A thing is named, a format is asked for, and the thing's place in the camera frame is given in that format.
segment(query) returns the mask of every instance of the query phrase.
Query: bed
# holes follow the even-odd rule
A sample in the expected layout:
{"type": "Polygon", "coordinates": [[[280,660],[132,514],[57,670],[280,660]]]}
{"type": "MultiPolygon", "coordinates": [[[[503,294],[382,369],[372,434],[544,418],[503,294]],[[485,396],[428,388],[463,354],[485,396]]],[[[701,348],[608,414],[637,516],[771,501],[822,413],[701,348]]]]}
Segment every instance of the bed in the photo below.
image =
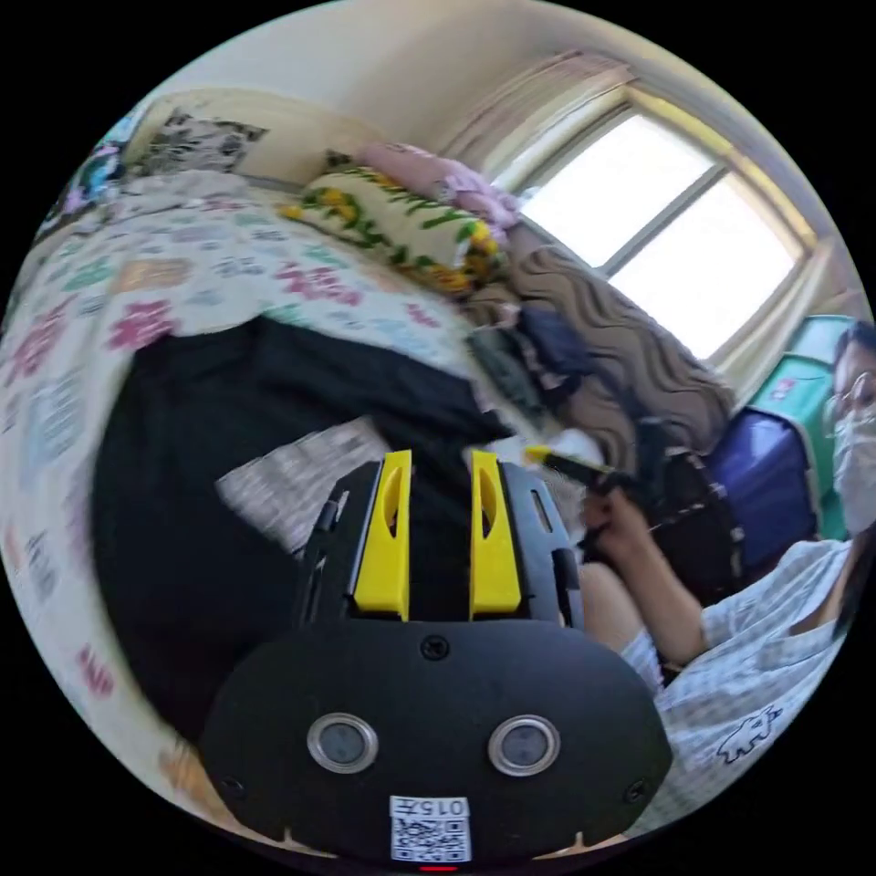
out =
{"type": "MultiPolygon", "coordinates": [[[[177,806],[268,842],[230,819],[192,751],[141,695],[89,564],[90,467],[133,352],[163,334],[216,332],[264,314],[467,378],[522,439],[558,427],[535,433],[496,392],[465,346],[472,326],[453,302],[276,214],[318,174],[327,147],[350,150],[379,131],[297,100],[208,89],[154,101],[128,157],[180,107],[270,133],[239,172],[125,184],[111,216],[86,213],[26,260],[0,339],[0,553],[34,644],[100,741],[177,806]]],[[[304,850],[293,839],[286,847],[304,850]]]]}

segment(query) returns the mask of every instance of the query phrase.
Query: hair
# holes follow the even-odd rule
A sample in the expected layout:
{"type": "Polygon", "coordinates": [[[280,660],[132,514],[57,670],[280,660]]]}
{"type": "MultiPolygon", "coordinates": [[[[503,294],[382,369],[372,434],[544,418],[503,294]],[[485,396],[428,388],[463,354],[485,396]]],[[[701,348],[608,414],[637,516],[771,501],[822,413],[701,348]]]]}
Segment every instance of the hair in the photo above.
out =
{"type": "MultiPolygon", "coordinates": [[[[834,373],[836,373],[840,360],[845,356],[851,343],[859,344],[873,356],[876,356],[876,326],[871,322],[859,319],[839,336],[833,357],[834,373]]],[[[851,569],[849,580],[846,582],[846,588],[842,594],[842,605],[839,608],[839,617],[834,627],[835,637],[848,632],[867,587],[873,562],[876,560],[876,522],[871,523],[860,534],[860,542],[860,554],[855,560],[855,565],[851,569]]]]}

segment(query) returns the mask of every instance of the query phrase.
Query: qr code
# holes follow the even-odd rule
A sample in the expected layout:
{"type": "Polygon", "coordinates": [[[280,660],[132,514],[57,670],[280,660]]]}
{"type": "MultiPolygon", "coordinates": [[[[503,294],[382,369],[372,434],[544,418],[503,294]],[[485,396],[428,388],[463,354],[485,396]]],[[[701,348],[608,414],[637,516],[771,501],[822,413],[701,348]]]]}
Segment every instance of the qr code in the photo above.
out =
{"type": "Polygon", "coordinates": [[[471,860],[467,819],[392,820],[394,860],[453,863],[471,860]]]}

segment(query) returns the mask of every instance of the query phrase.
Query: floral bedspread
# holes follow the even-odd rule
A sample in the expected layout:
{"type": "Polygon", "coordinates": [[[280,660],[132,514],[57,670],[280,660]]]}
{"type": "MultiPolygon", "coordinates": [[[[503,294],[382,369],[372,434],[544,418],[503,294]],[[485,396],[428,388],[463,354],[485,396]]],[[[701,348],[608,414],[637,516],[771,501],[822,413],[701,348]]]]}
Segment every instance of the floral bedspread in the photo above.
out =
{"type": "Polygon", "coordinates": [[[280,219],[277,197],[228,174],[138,181],[48,256],[0,341],[0,554],[33,641],[134,775],[245,835],[141,697],[90,565],[93,456],[134,351],[168,332],[216,331],[264,313],[475,377],[491,406],[509,407],[480,382],[463,342],[470,325],[453,304],[280,219]]]}

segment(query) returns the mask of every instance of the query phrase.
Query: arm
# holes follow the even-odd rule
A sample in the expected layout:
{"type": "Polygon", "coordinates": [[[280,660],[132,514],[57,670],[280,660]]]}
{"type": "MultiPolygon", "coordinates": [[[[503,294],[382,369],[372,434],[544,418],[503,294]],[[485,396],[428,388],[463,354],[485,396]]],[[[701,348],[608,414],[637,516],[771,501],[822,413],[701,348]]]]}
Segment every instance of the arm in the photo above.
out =
{"type": "Polygon", "coordinates": [[[657,650],[679,667],[708,650],[703,606],[648,536],[612,558],[657,650]]]}
{"type": "Polygon", "coordinates": [[[707,651],[703,606],[675,577],[639,508],[620,489],[587,495],[582,522],[600,531],[598,547],[618,570],[657,650],[678,666],[707,651]]]}

